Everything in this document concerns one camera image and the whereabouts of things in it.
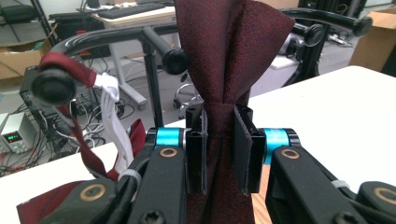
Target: maroon necktie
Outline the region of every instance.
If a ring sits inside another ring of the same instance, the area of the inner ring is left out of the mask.
[[[207,194],[188,195],[188,223],[254,223],[250,195],[237,187],[233,109],[270,66],[294,20],[251,0],[176,0],[181,47],[208,116]]]

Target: green display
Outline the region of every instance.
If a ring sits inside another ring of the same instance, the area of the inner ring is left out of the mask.
[[[14,142],[18,142],[18,141],[22,140],[22,138],[18,132],[3,134],[3,136],[6,138],[6,140],[9,143],[14,143]]]

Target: desk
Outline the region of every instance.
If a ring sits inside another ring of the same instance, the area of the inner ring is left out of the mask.
[[[109,20],[105,18],[101,18],[96,14],[93,14],[93,17],[99,21],[102,21],[105,25],[105,28],[112,27],[138,27],[144,25],[153,25],[158,23],[164,23],[173,21],[175,19],[175,8],[174,7],[165,7],[157,10],[144,12],[135,14],[132,16],[122,17],[115,20]],[[116,67],[117,77],[119,80],[120,89],[123,90],[126,94],[128,94],[139,107],[142,107],[147,104],[148,100],[145,99],[139,92],[133,89],[128,83],[125,82],[125,75],[122,70],[122,66],[120,63],[121,55],[117,51],[116,44],[109,44],[111,56]]]
[[[353,191],[377,180],[396,186],[396,79],[358,66],[346,67],[283,89],[253,97],[257,127],[290,127],[303,146]],[[183,127],[184,121],[168,125]],[[95,149],[107,170],[113,144]],[[268,174],[269,167],[263,168]],[[92,178],[79,155],[49,162],[0,178],[0,211],[7,223],[18,223],[15,206],[74,180]],[[265,222],[266,178],[253,195],[257,223]]]

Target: blue ring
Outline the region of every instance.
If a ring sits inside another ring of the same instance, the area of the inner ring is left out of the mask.
[[[156,146],[178,147],[179,136],[180,136],[179,128],[159,128],[157,131]]]
[[[284,129],[264,128],[267,138],[267,156],[265,164],[271,164],[272,154],[277,147],[289,146],[289,136]]]

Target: bolt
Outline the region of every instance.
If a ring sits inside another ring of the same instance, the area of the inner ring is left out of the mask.
[[[359,221],[349,212],[340,212],[334,216],[335,224],[358,224]]]

